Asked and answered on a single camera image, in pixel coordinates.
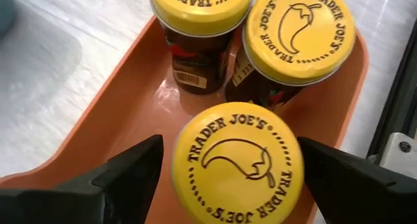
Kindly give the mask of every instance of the screw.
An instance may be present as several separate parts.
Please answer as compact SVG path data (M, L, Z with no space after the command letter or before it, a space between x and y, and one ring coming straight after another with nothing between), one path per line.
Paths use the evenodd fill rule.
M400 149L402 152L408 153L408 152L410 152L410 151L411 151L411 145L410 145L408 142L405 142L405 141L400 142L400 143L398 144L398 146L399 146L399 149Z

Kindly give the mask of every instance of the jar lid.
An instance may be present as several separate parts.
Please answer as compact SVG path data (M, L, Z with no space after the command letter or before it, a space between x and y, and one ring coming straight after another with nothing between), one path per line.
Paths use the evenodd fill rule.
M356 40L343 0L258 0L245 30L245 49L258 71L288 85L329 76Z
M198 114L180 133L172 180L198 223L280 223L304 181L298 142L273 112L231 102Z
M190 36L226 33L246 17L251 0L151 0L168 27Z

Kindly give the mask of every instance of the barcode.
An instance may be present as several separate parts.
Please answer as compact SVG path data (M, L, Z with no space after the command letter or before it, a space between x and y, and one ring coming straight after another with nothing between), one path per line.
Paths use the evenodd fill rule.
M193 74L189 74L189 73L181 72L181 71L174 71L174 73L179 83L192 85L194 87L199 87L203 89L206 88L207 79L203 77L199 77L197 75L193 75Z

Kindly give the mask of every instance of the orange tray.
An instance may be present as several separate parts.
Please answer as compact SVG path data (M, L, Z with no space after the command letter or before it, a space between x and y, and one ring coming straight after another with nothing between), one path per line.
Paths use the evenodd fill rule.
M228 73L240 39L235 39ZM338 148L345 136L368 68L363 39L332 77L303 89L279 112L298 136ZM177 88L164 32L152 18L78 120L58 151L32 171L0 179L0 188L52 188L103 164L159 133L164 137L162 174L146 223L193 223L171 185L171 154L181 128L202 110L223 102L223 90L194 96ZM304 186L286 223L307 223L316 211Z

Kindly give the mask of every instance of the white countertop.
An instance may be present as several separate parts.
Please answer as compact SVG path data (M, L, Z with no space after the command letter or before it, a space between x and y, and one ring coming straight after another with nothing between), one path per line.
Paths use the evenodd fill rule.
M417 0L346 0L369 71L342 150L368 151L412 26ZM0 40L0 176L57 150L152 12L148 0L16 0Z

